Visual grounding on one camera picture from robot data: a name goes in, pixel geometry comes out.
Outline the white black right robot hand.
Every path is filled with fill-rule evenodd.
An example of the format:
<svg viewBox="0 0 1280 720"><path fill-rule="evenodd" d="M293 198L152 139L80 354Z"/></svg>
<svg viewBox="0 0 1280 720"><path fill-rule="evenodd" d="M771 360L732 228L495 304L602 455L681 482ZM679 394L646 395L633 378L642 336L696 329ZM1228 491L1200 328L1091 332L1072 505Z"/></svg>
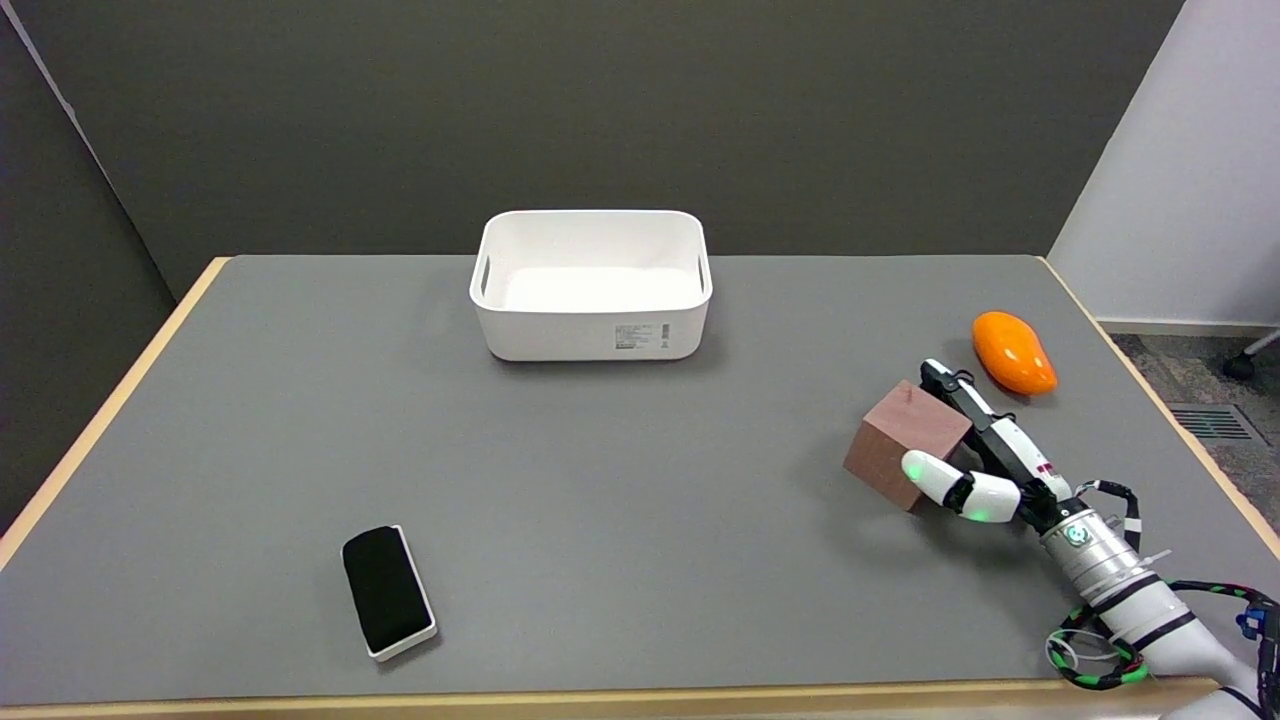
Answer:
<svg viewBox="0 0 1280 720"><path fill-rule="evenodd" d="M936 359L920 365L920 389L960 413L970 427L960 445L972 451L975 469L961 469L946 457L909 450L900 466L928 498L960 518L982 523L1021 519L1037 532L1060 521L1059 503L1073 489L1012 413L996 413L966 370L952 370Z"/></svg>

